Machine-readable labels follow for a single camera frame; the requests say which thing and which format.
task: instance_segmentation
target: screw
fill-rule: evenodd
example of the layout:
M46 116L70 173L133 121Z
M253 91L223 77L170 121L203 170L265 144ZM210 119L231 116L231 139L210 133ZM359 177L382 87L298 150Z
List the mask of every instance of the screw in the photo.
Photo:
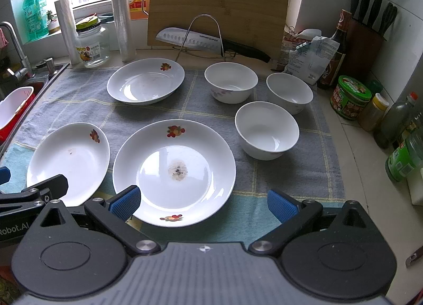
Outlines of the screw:
M269 241L255 241L251 246L255 251L265 252L273 248Z
M157 247L157 243L151 240L142 240L135 245L138 250L151 251Z

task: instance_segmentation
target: cutting board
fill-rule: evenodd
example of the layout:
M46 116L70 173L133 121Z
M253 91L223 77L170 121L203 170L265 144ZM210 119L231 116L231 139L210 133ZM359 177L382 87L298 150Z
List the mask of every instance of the cutting board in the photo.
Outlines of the cutting board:
M171 46L155 40L166 27L188 29L199 14L219 23L222 38L257 48L277 59L281 50L288 0L150 0L148 45ZM197 19L193 31L219 36L210 18Z

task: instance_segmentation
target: bowl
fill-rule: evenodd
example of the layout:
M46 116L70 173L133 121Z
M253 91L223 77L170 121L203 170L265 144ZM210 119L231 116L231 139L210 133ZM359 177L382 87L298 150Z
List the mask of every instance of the bowl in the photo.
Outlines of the bowl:
M267 77L266 84L268 100L290 114L300 113L313 100L311 88L296 76L276 72Z
M229 199L236 165L229 145L196 121L170 119L138 130L122 145L113 165L116 193L141 190L134 216L156 226L199 223Z
M255 159L270 161L298 141L298 124L282 107L270 102L249 102L235 115L235 127L244 151Z
M67 207L79 206L100 186L110 160L109 141L89 123L72 123L55 130L35 150L27 171L27 187L63 174L68 192L61 197Z
M212 64L204 72L213 97L226 104L247 100L259 82L256 73L245 65L221 62Z
M127 104L150 105L171 95L184 78L183 68L175 61L140 59L116 71L107 82L107 92Z
M4 142L35 99L34 87L20 87L0 101L0 143Z

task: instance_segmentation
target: brown glass bottle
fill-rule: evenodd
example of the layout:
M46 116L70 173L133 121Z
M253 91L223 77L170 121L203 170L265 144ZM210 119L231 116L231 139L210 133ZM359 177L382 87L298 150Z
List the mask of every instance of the brown glass bottle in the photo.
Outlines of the brown glass bottle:
M351 18L352 14L350 12L342 10L338 26L336 27L336 31L331 37L332 40L335 40L339 43L339 48L335 52L334 57L327 65L326 70L323 72L322 76L317 81L317 86L319 88L328 89L337 80L338 71L341 68L342 62L345 58L346 33L348 31L348 25L350 24Z

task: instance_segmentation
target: oval plate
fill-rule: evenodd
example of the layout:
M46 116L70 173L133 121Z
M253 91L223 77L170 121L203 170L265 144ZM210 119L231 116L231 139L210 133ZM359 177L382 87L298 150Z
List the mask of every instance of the oval plate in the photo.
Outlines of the oval plate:
M235 159L214 130L196 121L159 121L138 130L122 145L113 166L116 193L141 190L134 213L147 223L180 227L217 212L235 184Z
M68 192L61 200L79 206L100 186L107 173L110 147L106 135L89 123L73 123L50 133L29 162L27 187L63 174Z
M124 103L149 105L171 95L184 78L183 68L170 59L140 59L116 71L107 82L107 92Z

